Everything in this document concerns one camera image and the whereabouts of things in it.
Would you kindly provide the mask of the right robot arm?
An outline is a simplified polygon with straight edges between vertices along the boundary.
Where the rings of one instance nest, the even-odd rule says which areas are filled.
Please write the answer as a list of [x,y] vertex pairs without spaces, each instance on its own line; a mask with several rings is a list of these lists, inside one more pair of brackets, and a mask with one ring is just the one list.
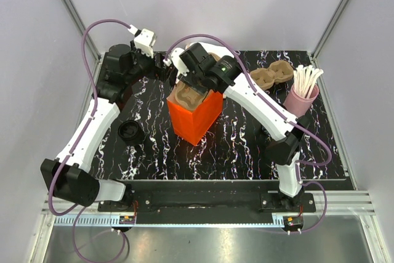
[[253,82],[237,54],[225,47],[195,42],[188,49],[176,48],[171,60],[189,84],[226,95],[243,107],[269,133],[265,156],[276,165],[280,206],[294,211],[302,199],[296,168],[303,132],[295,127],[297,117],[276,103]]

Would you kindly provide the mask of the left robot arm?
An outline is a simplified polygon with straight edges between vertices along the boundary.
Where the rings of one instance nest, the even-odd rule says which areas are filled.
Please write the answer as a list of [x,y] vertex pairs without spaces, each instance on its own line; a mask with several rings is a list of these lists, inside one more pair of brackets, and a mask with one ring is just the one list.
[[97,179],[90,175],[94,155],[112,123],[132,96],[132,87],[143,78],[175,82],[178,69],[162,54],[145,55],[134,42],[111,46],[102,58],[94,81],[89,108],[66,147],[40,167],[49,191],[49,209],[55,216],[54,198],[70,202],[71,209],[109,203],[119,211],[135,204],[130,185],[120,180]]

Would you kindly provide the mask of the brown cardboard cup carrier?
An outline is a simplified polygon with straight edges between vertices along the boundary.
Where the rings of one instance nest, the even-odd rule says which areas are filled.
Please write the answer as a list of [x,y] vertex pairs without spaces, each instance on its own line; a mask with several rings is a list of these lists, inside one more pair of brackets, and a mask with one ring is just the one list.
[[189,111],[197,109],[203,103],[208,94],[208,92],[200,94],[192,87],[181,81],[176,84],[173,89],[173,93],[175,102]]

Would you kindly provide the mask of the orange paper bag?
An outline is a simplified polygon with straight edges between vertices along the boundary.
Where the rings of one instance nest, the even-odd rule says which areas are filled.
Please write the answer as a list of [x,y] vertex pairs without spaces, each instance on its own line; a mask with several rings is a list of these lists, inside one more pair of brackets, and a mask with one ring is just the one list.
[[196,146],[222,113],[223,95],[209,91],[203,103],[189,111],[175,102],[172,90],[167,97],[167,106],[175,134]]

